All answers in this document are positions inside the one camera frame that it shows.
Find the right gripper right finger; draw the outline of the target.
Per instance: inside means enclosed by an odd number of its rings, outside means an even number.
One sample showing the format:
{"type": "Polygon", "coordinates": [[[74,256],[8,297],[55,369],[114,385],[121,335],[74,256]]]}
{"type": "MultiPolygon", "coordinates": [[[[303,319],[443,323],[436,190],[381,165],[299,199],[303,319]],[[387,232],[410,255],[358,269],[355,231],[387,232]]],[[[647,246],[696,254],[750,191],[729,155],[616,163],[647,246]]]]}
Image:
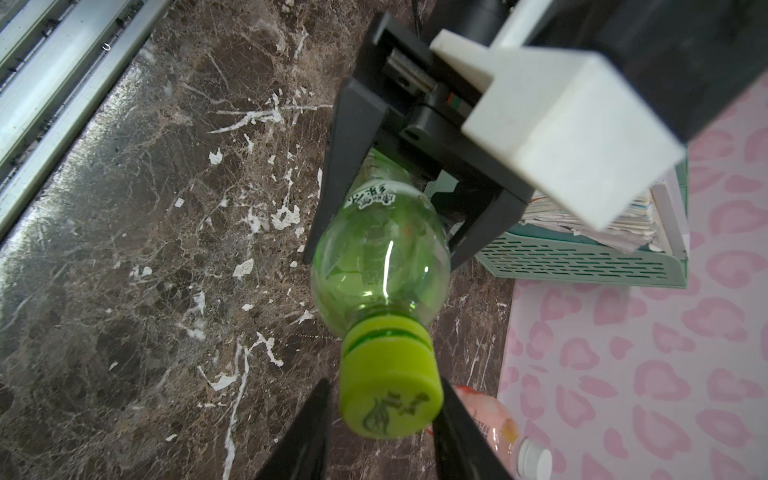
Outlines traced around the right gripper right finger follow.
{"type": "Polygon", "coordinates": [[[443,405],[432,423],[437,478],[512,480],[447,379],[443,405]]]}

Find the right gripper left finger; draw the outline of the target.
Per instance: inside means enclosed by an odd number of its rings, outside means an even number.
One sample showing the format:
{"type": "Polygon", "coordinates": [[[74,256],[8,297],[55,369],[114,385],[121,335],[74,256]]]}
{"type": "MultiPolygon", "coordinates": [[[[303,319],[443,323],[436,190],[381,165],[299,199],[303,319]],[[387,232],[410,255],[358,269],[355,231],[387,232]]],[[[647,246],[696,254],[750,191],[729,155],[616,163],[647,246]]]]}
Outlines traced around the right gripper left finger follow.
{"type": "Polygon", "coordinates": [[[331,409],[331,383],[321,379],[255,479],[325,479],[331,409]]]}

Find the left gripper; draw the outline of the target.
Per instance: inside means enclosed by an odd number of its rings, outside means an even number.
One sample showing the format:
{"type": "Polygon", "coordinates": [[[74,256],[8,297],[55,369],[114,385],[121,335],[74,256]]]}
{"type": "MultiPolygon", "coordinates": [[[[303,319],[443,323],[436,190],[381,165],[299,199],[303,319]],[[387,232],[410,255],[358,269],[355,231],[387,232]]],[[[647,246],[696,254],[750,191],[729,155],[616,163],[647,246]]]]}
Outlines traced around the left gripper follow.
{"type": "Polygon", "coordinates": [[[449,240],[451,270],[519,222],[532,187],[461,133],[480,94],[428,47],[443,29],[487,46],[508,15],[434,11],[419,32],[388,13],[374,16],[333,107],[305,264],[312,262],[371,147],[428,180],[445,171],[467,192],[459,197],[463,223],[449,240]]]}

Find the pink drink bottle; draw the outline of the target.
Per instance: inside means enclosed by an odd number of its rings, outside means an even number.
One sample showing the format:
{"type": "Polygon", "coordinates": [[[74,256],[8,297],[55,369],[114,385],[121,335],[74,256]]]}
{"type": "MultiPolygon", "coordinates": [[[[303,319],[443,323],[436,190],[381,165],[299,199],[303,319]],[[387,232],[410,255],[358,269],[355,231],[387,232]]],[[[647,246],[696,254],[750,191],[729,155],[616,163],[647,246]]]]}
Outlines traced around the pink drink bottle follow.
{"type": "MultiPolygon", "coordinates": [[[[520,432],[511,414],[496,398],[468,386],[451,386],[512,479],[520,479],[516,470],[519,444],[525,437],[533,438],[520,432]]],[[[432,424],[425,431],[433,439],[432,424]]]]}

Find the white bottle cap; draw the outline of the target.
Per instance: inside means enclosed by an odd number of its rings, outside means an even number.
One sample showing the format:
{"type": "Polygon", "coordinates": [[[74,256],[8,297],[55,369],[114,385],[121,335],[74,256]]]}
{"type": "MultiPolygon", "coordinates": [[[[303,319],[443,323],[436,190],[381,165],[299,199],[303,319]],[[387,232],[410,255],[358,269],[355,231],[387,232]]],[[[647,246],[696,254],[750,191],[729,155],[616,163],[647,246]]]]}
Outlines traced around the white bottle cap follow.
{"type": "Polygon", "coordinates": [[[519,444],[516,470],[520,479],[550,480],[553,455],[543,444],[525,437],[519,444]]]}

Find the green bottle cap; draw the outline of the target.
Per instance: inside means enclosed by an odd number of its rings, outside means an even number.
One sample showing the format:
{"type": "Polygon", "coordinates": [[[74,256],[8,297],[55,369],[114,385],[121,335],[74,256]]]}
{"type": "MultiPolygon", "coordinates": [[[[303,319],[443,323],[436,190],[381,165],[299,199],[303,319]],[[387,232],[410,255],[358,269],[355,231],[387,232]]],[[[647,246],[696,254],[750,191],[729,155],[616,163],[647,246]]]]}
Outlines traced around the green bottle cap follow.
{"type": "Polygon", "coordinates": [[[377,315],[346,334],[339,406],[354,433],[383,440],[410,436],[431,425],[443,401],[432,339],[419,322],[377,315]]]}

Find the green soda bottle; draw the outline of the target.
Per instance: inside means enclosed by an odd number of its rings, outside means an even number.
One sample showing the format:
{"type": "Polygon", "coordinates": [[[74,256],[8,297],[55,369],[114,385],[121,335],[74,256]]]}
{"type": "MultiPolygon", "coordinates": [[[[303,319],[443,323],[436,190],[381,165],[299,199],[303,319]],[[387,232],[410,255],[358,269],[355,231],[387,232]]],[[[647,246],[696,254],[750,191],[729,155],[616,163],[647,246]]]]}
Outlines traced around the green soda bottle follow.
{"type": "Polygon", "coordinates": [[[451,258],[441,220],[408,172],[367,154],[311,267],[321,319],[342,343],[377,315],[411,318],[427,330],[448,294],[451,258]]]}

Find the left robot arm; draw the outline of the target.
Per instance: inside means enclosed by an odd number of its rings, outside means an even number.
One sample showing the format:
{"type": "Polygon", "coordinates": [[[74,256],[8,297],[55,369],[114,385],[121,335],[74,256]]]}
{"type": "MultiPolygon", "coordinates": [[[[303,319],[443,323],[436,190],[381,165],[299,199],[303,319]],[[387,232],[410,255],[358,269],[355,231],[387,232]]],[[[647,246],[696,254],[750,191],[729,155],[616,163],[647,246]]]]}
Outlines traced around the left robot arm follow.
{"type": "Polygon", "coordinates": [[[373,18],[333,106],[304,263],[311,262],[372,149],[424,180],[433,181],[441,172],[457,180],[453,192],[434,198],[438,213],[461,225],[449,241],[454,268],[519,222],[532,187],[462,134],[480,93],[429,49],[442,31],[489,45],[511,5],[439,1],[417,32],[385,12],[373,18]]]}

